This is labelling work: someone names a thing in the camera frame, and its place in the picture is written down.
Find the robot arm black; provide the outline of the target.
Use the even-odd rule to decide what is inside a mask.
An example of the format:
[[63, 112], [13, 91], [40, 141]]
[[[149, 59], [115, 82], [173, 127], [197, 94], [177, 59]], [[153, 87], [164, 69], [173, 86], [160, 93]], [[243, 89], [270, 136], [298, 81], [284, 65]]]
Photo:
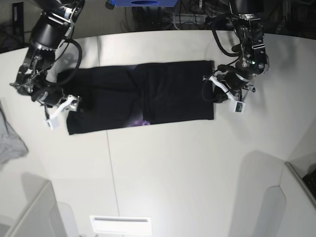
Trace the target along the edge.
[[[204, 81], [211, 81], [214, 84], [211, 102], [222, 103], [231, 100], [241, 104], [249, 92], [256, 92], [251, 83], [253, 78], [264, 73], [269, 67], [260, 18], [260, 13], [264, 11], [264, 3], [261, 0], [231, 0], [229, 6], [229, 13], [215, 17], [211, 30], [222, 53], [235, 60], [218, 65]], [[239, 44], [232, 47], [232, 52], [224, 49], [216, 32], [217, 24], [226, 18], [230, 19], [239, 39]]]
[[[14, 87], [21, 95], [30, 96], [32, 101], [44, 106], [47, 122], [51, 122], [66, 109], [76, 111], [79, 96], [65, 94], [67, 84], [78, 71], [82, 61], [82, 48], [70, 37], [75, 23], [84, 7], [83, 0], [34, 0], [34, 5], [42, 9], [39, 20], [33, 27], [23, 64], [20, 66]], [[71, 43], [78, 50], [78, 61], [69, 76], [60, 82], [46, 79], [47, 72], [57, 62], [55, 51], [63, 44]]]

